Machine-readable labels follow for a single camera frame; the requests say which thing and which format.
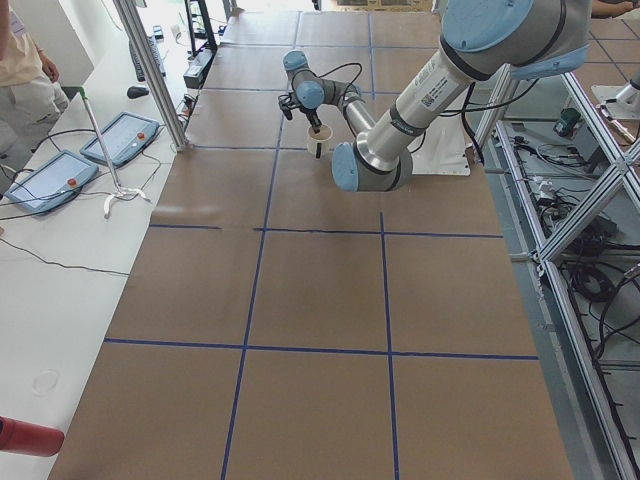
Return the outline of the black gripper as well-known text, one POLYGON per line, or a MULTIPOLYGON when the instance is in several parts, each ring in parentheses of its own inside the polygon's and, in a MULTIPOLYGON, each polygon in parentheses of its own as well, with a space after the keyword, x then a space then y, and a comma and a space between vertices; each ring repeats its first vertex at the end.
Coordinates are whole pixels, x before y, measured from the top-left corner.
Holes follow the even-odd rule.
POLYGON ((310 122, 310 126, 313 132, 319 133, 321 129, 321 121, 318 118, 317 111, 315 109, 308 109, 303 106, 301 106, 299 110, 306 116, 307 120, 310 122))

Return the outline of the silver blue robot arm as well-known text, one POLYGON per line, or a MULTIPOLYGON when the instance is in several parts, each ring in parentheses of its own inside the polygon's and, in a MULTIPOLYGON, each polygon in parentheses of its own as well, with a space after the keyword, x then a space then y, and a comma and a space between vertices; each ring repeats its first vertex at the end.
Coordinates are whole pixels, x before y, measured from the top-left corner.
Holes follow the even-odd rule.
POLYGON ((587 58, 589 1, 451 1, 441 21, 439 48, 379 120, 353 83, 314 73, 305 54, 288 52, 283 65, 291 91, 279 99, 286 117, 298 109, 313 129, 317 109, 334 105, 353 130, 339 144, 331 170, 347 192, 386 192, 412 175, 409 145, 472 83, 509 66, 516 79, 571 72, 587 58))

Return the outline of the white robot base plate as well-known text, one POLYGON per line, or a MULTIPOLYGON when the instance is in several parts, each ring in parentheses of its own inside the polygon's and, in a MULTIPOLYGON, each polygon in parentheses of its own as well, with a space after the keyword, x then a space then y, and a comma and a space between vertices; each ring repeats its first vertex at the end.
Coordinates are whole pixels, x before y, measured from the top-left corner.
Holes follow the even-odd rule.
POLYGON ((409 146, 414 175, 469 176, 465 132, 459 117, 438 117, 409 146))

